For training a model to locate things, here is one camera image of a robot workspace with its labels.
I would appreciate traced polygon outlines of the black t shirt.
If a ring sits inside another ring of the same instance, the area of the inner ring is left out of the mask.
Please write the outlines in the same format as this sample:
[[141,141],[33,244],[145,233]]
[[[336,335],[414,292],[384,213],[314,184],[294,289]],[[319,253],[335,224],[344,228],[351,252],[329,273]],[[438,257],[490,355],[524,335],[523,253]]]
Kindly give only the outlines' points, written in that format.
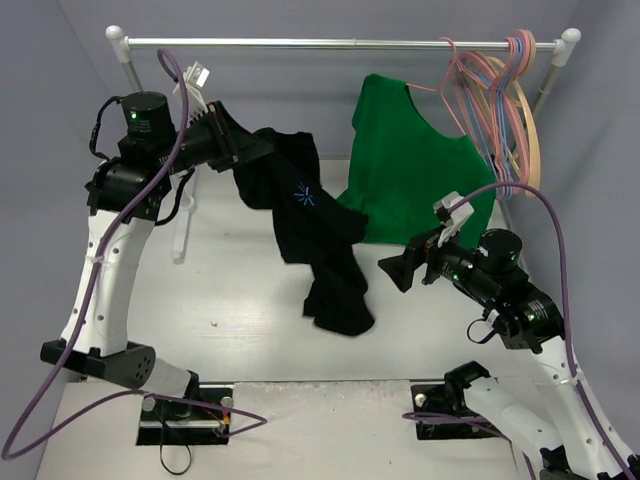
[[302,314],[339,335],[369,331],[375,319],[365,302],[368,283],[353,253],[364,240],[368,217],[323,189],[311,133],[265,127],[254,135],[274,151],[234,168],[234,181],[247,207],[271,213],[283,261],[311,268]]

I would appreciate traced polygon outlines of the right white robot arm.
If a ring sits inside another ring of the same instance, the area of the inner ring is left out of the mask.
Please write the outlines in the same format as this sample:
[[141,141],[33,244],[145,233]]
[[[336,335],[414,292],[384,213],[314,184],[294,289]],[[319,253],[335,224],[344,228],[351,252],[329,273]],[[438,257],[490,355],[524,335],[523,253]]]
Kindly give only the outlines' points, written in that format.
[[636,479],[639,456],[615,432],[594,398],[572,351],[569,327],[554,301],[519,265],[520,238],[504,229],[485,232],[474,249],[442,240],[442,228],[412,239],[399,256],[379,267],[401,292],[425,267],[423,284],[448,280],[482,308],[489,339],[499,338],[526,368],[550,416],[517,401],[477,361],[447,373],[436,405],[422,404],[416,416],[449,414],[458,422],[490,424],[541,466],[542,479]]

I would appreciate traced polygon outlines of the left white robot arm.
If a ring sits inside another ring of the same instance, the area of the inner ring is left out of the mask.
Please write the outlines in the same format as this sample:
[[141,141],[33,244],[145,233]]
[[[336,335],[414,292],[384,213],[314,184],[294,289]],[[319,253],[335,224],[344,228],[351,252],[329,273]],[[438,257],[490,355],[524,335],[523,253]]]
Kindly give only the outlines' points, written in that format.
[[143,91],[115,98],[127,133],[117,157],[100,164],[86,188],[89,237],[79,290],[59,339],[44,343],[42,361],[145,394],[164,396],[175,418],[200,406],[196,373],[161,360],[128,338],[128,313],[139,262],[170,177],[201,164],[223,172],[271,154],[268,141],[240,126],[215,101],[175,129],[168,100]]

